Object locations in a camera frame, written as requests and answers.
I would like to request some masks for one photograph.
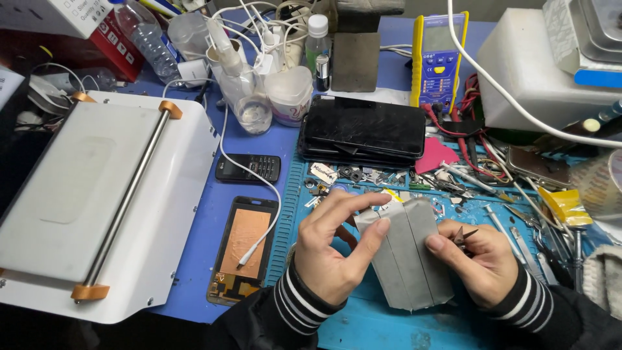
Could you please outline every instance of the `digital multimeter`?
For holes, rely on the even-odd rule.
[[[464,47],[468,12],[453,15],[456,36]],[[449,113],[458,90],[458,69],[462,55],[449,31],[449,16],[419,16],[412,35],[411,106],[423,103],[443,104]]]

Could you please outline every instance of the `blue desk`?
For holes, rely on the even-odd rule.
[[[234,21],[243,21],[241,13],[227,12],[227,18]],[[413,19],[384,17],[381,19],[379,33],[381,45],[411,44]],[[495,23],[471,22],[466,36],[466,51],[475,56],[478,49],[493,30]],[[244,40],[244,49],[249,62],[253,61],[255,53]],[[407,58],[393,52],[381,52],[378,68],[378,87],[393,88],[410,91],[412,72],[404,67]],[[474,68],[462,60],[460,80],[464,82],[467,76],[474,73]],[[145,69],[139,77],[139,82],[130,84],[121,89],[124,93],[139,94],[147,92],[150,96],[161,96],[163,84],[154,75],[151,68]],[[171,88],[168,98],[193,100],[198,90],[184,90]],[[463,87],[458,95],[463,94]],[[213,84],[208,90],[208,116],[216,130],[222,131],[224,113],[216,109],[216,102],[222,98],[218,85]],[[284,165],[281,169],[281,178],[276,188],[283,194],[287,167],[294,151],[294,143],[298,136],[297,128],[288,128],[273,121],[270,130],[260,136],[249,136],[238,124],[232,113],[229,114],[227,132],[223,143],[227,153],[253,153],[280,156]],[[226,306],[214,305],[207,302],[205,293],[210,282],[210,268],[216,260],[220,240],[225,230],[226,220],[231,202],[236,196],[249,196],[265,199],[274,199],[274,193],[266,186],[247,184],[222,184],[214,178],[214,170],[210,171],[207,183],[198,203],[195,220],[190,229],[188,240],[183,251],[179,267],[177,268],[176,284],[171,288],[165,305],[150,310],[162,315],[186,319],[194,322],[211,323],[227,309]]]

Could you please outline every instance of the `fingernail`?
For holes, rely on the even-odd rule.
[[[431,250],[441,250],[445,245],[445,240],[439,235],[429,235],[425,239],[425,245]]]
[[[389,232],[389,228],[391,227],[391,220],[388,217],[383,217],[378,220],[378,226],[376,229],[381,235],[386,235]]]

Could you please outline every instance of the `hand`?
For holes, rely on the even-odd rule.
[[[465,240],[475,256],[470,259],[453,243],[460,227],[463,232],[479,229]],[[490,225],[471,226],[443,220],[439,234],[425,239],[428,249],[454,269],[464,282],[473,301],[483,308],[498,305],[508,295],[518,277],[518,262],[508,238]]]
[[[341,224],[358,210],[383,206],[390,200],[389,194],[369,192],[354,196],[332,190],[300,223],[294,256],[296,272],[322,300],[339,305],[348,298],[363,280],[371,259],[389,231],[391,221],[379,219],[371,224],[347,258],[330,246],[334,236],[343,236],[344,229],[339,229]]]

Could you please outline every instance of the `black and white striped cuff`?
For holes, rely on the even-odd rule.
[[[537,333],[549,322],[553,307],[549,288],[519,265],[518,278],[512,290],[499,305],[486,312],[492,319]]]
[[[329,316],[343,309],[320,299],[300,279],[294,266],[294,259],[281,279],[274,285],[274,301],[283,321],[294,331],[310,336]]]

